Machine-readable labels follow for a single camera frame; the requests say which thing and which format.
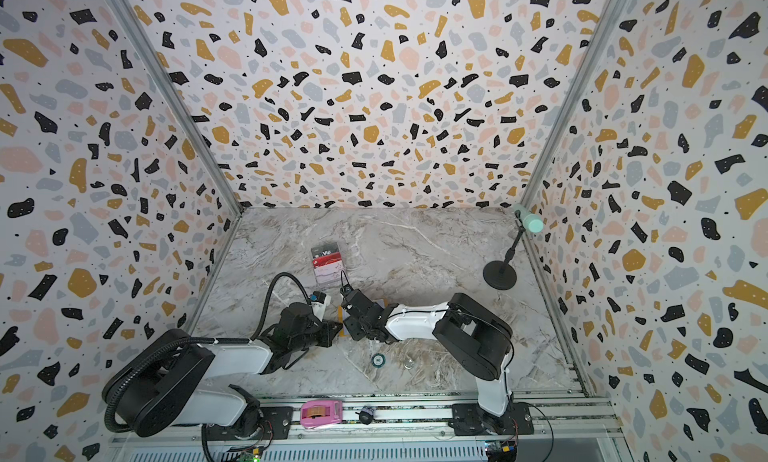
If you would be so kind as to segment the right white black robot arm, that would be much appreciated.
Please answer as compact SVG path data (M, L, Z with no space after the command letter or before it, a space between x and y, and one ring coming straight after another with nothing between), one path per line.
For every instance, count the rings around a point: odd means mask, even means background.
M514 358L512 329L500 317L464 293L432 306L393 304L383 307L361 290L340 289L347 313L346 331L355 341L394 344L411 339L433 340L454 357L476 381L475 413L467 425L502 435L512 404L507 369Z

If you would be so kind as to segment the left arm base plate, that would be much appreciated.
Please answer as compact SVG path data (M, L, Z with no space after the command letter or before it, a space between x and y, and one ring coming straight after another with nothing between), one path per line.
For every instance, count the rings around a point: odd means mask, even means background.
M242 441L250 444L259 441L285 440L293 420L291 406L249 406L231 426L206 425L208 441Z

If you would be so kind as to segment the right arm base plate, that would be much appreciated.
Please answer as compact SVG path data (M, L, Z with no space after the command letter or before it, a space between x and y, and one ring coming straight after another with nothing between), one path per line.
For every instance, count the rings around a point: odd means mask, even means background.
M456 436L532 435L534 426L529 406L510 403L501 416L482 410L477 403L454 404L448 426Z

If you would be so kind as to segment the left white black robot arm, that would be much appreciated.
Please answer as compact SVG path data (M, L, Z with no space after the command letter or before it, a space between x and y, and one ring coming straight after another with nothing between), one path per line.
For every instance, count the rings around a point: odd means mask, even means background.
M113 376L102 391L104 423L113 433L154 436L171 426L219 427L240 439L270 428L260 401L243 387L212 380L287 370L310 349L328 348L342 323L293 303L277 323L251 338L193 337L170 329Z

